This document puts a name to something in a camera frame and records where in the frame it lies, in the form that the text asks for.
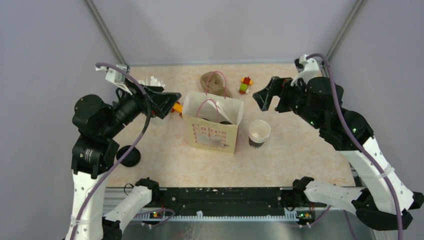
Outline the stack of paper cups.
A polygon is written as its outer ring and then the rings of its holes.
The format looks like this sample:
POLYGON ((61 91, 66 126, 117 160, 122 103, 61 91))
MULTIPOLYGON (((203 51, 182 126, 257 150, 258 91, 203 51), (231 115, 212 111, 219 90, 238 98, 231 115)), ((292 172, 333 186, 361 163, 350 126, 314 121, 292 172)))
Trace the stack of paper cups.
POLYGON ((252 121, 248 126, 248 144, 252 148, 260 148, 269 139, 270 125, 261 119, 252 121))

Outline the kraft pink paper bag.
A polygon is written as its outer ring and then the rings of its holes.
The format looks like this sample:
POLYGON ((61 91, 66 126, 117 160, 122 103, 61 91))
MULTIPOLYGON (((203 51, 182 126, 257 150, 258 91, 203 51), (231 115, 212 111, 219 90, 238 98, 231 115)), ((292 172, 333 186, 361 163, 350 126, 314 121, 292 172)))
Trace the kraft pink paper bag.
POLYGON ((239 125, 244 115, 244 102, 206 92, 190 91, 183 102, 182 118, 186 126, 191 147, 234 155, 239 133, 239 125), (212 99, 219 102, 234 124, 220 124, 225 121, 216 108, 206 102, 212 99))

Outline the brown cardboard cup carrier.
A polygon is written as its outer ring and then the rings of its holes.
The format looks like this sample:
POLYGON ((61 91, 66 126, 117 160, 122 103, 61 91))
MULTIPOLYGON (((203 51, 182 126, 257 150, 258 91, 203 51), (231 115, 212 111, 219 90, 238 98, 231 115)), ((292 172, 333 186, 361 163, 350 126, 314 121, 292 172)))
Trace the brown cardboard cup carrier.
POLYGON ((225 76, 219 71, 204 73, 200 76, 199 82, 205 93, 226 98, 233 97, 230 90, 226 87, 227 81, 225 76))

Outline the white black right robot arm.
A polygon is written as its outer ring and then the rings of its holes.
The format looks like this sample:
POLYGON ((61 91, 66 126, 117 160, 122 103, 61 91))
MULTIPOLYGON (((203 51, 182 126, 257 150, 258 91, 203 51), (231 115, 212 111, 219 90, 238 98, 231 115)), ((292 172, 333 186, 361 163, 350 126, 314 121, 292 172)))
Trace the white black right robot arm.
POLYGON ((252 97, 261 111, 267 111, 273 97, 279 97, 278 113, 292 112, 343 155, 364 183, 363 188, 340 187, 304 176, 293 182, 293 200, 299 206, 310 202, 331 205, 355 214, 377 231, 407 229, 411 210, 424 203, 420 192, 408 189, 382 154, 373 129, 359 113, 335 106, 344 90, 327 77, 302 79, 274 76, 252 97))

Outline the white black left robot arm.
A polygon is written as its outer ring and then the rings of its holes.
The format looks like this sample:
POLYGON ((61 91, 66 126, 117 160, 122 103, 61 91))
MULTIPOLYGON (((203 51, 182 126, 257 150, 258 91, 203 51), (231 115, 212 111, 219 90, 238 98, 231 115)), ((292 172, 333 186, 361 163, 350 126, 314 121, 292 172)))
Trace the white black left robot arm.
POLYGON ((114 137, 140 114, 147 119, 166 117, 181 96, 146 86, 126 94, 115 105, 95 94, 76 102, 72 123, 80 136, 72 148, 73 205, 66 239, 119 240, 143 207, 160 202, 158 182, 142 178, 124 200, 104 213, 107 179, 118 166, 115 157, 120 146, 114 137))

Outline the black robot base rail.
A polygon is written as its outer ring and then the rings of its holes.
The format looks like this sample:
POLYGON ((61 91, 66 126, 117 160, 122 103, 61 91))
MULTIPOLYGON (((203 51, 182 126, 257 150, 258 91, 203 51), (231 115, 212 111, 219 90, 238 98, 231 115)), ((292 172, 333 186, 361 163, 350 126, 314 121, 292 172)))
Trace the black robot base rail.
POLYGON ((291 187, 162 187, 155 191, 147 207, 174 207, 186 204, 265 204, 271 207, 324 207, 311 203, 291 187))

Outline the white straw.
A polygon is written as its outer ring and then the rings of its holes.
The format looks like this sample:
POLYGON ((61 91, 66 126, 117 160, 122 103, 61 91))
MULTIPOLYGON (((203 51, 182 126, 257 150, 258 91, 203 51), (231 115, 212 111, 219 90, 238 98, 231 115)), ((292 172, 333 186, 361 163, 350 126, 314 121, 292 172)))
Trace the white straw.
POLYGON ((232 121, 230 119, 230 117, 227 115, 226 111, 223 109, 223 107, 221 106, 221 104, 219 102, 214 101, 213 99, 207 99, 206 100, 207 103, 209 103, 210 105, 214 106, 215 109, 217 110, 218 114, 226 121, 229 122, 230 124, 234 124, 235 122, 232 121))

